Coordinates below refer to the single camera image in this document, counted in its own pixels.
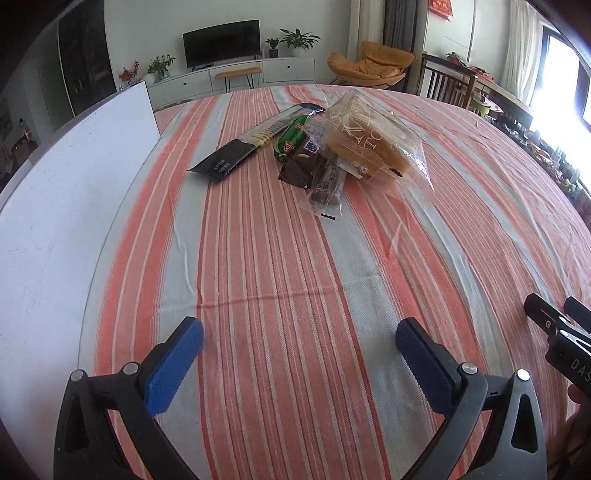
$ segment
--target bread in plastic bag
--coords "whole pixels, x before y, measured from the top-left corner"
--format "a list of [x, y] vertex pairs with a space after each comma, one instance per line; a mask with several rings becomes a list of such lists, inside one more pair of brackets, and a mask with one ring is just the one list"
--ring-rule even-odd
[[351, 89], [305, 127], [321, 153], [370, 186], [397, 195], [404, 188], [432, 197], [423, 143], [393, 112]]

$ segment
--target metal screw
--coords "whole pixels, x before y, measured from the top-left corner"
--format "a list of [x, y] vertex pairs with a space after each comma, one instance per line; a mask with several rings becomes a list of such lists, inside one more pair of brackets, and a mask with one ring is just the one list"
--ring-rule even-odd
[[138, 370], [139, 365], [135, 362], [129, 362], [128, 364], [125, 364], [125, 366], [123, 367], [123, 373], [125, 375], [133, 375], [134, 373], [137, 373]]
[[79, 382], [80, 380], [82, 380], [83, 375], [84, 372], [82, 370], [74, 370], [70, 375], [70, 380], [72, 380], [73, 382]]
[[530, 373], [527, 370], [523, 370], [522, 368], [520, 368], [517, 371], [517, 378], [523, 380], [524, 382], [527, 382], [530, 379]]
[[470, 362], [466, 362], [465, 364], [462, 364], [462, 370], [464, 370], [464, 373], [466, 373], [468, 375], [474, 375], [474, 374], [478, 373], [478, 369], [477, 369], [476, 365], [471, 364]]

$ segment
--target orange armchair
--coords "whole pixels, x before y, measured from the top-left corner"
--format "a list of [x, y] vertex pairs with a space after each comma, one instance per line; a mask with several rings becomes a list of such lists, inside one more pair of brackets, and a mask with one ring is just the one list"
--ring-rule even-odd
[[328, 59], [329, 68], [352, 85], [388, 88], [405, 77], [404, 69], [410, 67], [415, 59], [412, 53], [367, 40], [361, 49], [363, 58], [357, 63], [333, 52]]

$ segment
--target red flowers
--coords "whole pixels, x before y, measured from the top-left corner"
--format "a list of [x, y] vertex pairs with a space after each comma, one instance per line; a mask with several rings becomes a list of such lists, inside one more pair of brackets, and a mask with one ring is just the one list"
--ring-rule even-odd
[[122, 72], [119, 72], [119, 78], [124, 82], [127, 82], [128, 85], [137, 82], [138, 80], [138, 70], [139, 70], [139, 62], [136, 60], [134, 62], [134, 66], [131, 70], [123, 68]]

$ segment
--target potted plant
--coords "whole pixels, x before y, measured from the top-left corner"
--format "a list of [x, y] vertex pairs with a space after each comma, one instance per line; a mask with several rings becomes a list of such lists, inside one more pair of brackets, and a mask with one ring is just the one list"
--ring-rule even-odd
[[270, 48], [269, 48], [269, 58], [270, 59], [276, 59], [279, 56], [279, 51], [277, 50], [277, 45], [279, 45], [279, 42], [281, 40], [279, 40], [279, 38], [267, 38], [265, 40], [265, 43], [268, 43]]
[[155, 73], [158, 80], [168, 78], [170, 77], [168, 67], [170, 67], [174, 61], [175, 58], [170, 55], [156, 57], [155, 60], [151, 61], [150, 66], [148, 67], [148, 73]]
[[296, 57], [304, 57], [308, 54], [308, 50], [314, 47], [314, 44], [320, 40], [318, 35], [311, 35], [310, 32], [302, 33], [299, 28], [295, 32], [290, 32], [284, 28], [280, 28], [285, 35], [281, 39], [282, 43], [287, 43], [287, 47], [292, 47]]

